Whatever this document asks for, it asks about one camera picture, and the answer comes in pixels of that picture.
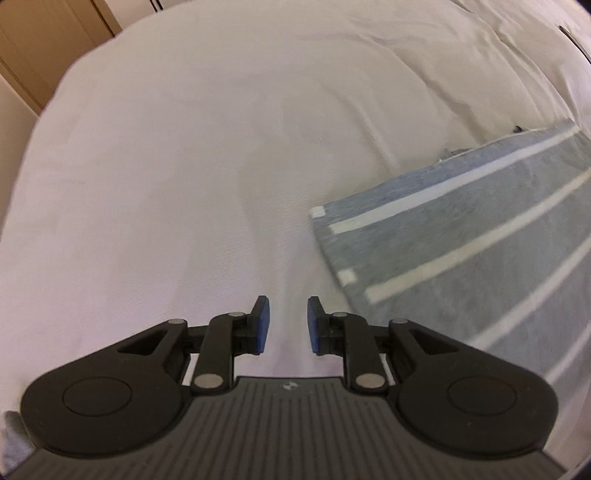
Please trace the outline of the wooden door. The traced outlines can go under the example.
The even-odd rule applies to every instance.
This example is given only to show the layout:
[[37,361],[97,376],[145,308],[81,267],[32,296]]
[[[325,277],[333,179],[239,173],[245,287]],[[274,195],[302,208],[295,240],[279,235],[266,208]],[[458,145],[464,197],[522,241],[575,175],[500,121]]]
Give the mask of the wooden door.
[[104,1],[1,2],[1,75],[39,114],[68,68],[121,32]]

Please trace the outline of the grey white striped garment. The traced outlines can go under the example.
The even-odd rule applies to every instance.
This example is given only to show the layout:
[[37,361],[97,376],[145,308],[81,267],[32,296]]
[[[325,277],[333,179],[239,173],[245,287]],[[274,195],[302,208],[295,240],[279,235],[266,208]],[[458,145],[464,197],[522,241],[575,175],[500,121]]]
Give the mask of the grey white striped garment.
[[590,139],[516,133],[311,210],[353,310],[404,317],[543,376],[590,360]]

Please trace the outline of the white bed duvet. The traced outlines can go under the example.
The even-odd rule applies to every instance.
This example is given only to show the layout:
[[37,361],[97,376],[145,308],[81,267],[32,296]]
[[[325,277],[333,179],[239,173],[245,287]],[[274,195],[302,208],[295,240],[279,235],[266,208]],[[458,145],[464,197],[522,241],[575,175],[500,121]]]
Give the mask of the white bed duvet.
[[[590,139],[573,1],[191,1],[82,57],[39,117],[1,238],[1,457],[41,374],[170,318],[270,298],[245,375],[334,375],[308,297],[353,310],[311,210],[524,131]],[[588,378],[547,448],[590,452]]]

